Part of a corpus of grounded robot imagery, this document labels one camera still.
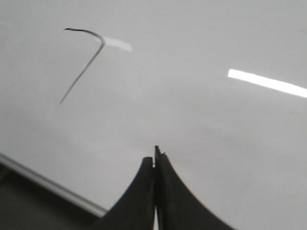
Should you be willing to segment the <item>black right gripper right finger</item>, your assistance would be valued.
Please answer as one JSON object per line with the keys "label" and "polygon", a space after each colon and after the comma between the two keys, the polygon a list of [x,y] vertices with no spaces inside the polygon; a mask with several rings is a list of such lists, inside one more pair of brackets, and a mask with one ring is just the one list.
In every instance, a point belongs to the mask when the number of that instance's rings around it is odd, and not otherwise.
{"label": "black right gripper right finger", "polygon": [[186,187],[168,156],[155,146],[155,202],[160,230],[232,230]]}

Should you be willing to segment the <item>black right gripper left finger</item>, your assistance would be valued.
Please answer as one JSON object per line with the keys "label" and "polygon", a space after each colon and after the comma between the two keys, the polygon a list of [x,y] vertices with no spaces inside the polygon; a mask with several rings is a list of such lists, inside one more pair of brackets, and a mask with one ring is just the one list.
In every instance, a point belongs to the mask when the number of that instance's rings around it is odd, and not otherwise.
{"label": "black right gripper left finger", "polygon": [[154,183],[153,159],[145,157],[133,181],[91,230],[152,230],[154,228]]}

